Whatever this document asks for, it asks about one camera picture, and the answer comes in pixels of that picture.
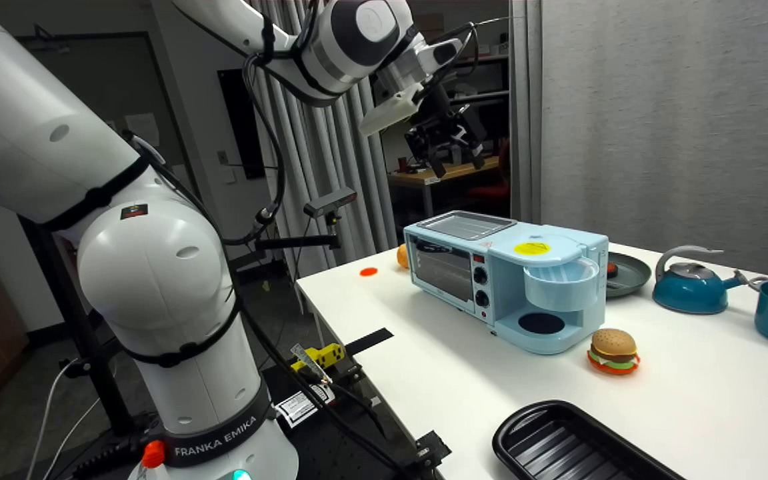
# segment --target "wall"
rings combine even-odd
[[[221,104],[216,71],[240,67],[240,57],[180,17],[168,0],[0,0],[0,25],[33,36],[150,33],[168,85],[194,180],[226,235],[249,231],[268,204],[265,181],[246,181],[236,137]],[[0,212],[0,280],[26,331],[61,323],[20,223]]]

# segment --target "toy kitchen appliance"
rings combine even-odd
[[[406,227],[410,280],[506,343],[558,356],[606,316],[608,237],[452,212]]]

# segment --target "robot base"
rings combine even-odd
[[[298,477],[298,453],[281,433],[278,423],[265,423],[254,439],[236,451],[188,471],[141,465],[128,480],[293,480]]]

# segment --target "knob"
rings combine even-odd
[[[485,285],[485,283],[489,283],[489,272],[485,272],[482,267],[477,267],[477,271],[472,272],[472,280],[481,283],[481,285]]]
[[[490,305],[489,293],[485,291],[474,293],[474,305],[489,307]]]

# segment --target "hamburger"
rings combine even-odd
[[[641,365],[636,339],[620,328],[592,333],[590,363],[610,377],[628,377]]]

